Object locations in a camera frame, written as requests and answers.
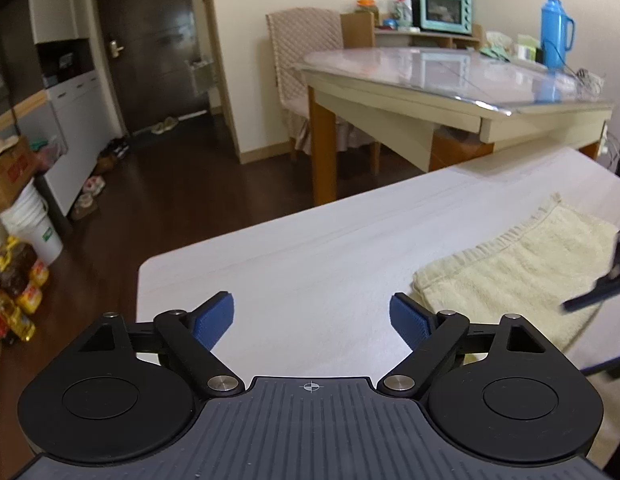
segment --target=glass table top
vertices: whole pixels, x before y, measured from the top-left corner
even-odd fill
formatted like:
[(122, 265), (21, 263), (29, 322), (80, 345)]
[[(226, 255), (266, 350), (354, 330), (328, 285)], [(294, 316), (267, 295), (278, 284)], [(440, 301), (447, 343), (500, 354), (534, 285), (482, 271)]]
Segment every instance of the glass table top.
[(423, 91), (511, 114), (522, 107), (599, 101), (577, 78), (474, 50), (353, 48), (312, 52), (297, 68)]

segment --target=teal toaster oven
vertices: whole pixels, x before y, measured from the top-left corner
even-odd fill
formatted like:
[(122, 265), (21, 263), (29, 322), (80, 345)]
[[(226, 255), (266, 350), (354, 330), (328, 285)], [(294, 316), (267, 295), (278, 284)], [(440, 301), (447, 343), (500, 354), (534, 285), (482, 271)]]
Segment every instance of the teal toaster oven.
[(472, 34), (472, 0), (412, 0), (415, 27), (432, 32)]

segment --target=black circular disc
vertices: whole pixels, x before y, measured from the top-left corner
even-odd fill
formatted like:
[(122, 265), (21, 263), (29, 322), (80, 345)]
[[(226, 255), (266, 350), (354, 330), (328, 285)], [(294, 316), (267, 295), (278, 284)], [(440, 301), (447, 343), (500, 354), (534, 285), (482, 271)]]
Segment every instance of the black circular disc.
[(123, 415), (139, 399), (132, 383), (116, 377), (93, 377), (72, 384), (63, 396), (65, 407), (80, 418), (103, 420)]
[(554, 462), (586, 450), (603, 415), (596, 390), (561, 355), (505, 353), (433, 384), (427, 406), (439, 430), (499, 462)]
[(191, 420), (194, 400), (181, 377), (98, 355), (106, 353), (80, 356), (76, 367), (52, 362), (24, 390), (18, 419), (35, 451), (73, 463), (129, 460), (167, 444)]
[(484, 402), (493, 412), (517, 420), (547, 415), (558, 401), (550, 386), (523, 377), (499, 379), (484, 389)]

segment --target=cream towel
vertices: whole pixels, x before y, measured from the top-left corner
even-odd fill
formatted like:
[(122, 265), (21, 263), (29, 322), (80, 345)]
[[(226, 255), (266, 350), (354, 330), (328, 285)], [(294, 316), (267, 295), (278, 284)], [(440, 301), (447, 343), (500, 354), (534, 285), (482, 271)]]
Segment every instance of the cream towel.
[(433, 312), (456, 310), (474, 323), (520, 314), (563, 351), (599, 305), (564, 314), (561, 304), (591, 290), (610, 270), (616, 231), (554, 195), (498, 238), (418, 270), (415, 299)]

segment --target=chair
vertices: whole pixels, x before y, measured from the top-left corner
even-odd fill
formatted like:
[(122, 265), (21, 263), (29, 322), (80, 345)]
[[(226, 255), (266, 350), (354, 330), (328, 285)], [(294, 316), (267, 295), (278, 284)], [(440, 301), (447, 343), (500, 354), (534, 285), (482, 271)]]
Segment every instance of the chair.
[[(279, 99), (290, 138), (292, 159), (296, 150), (310, 151), (309, 102), (307, 86), (295, 69), (310, 52), (343, 48), (340, 14), (334, 10), (312, 7), (281, 10), (266, 15), (272, 49)], [(380, 144), (372, 137), (337, 118), (337, 149), (347, 150), (373, 143), (371, 166), (378, 173)]]

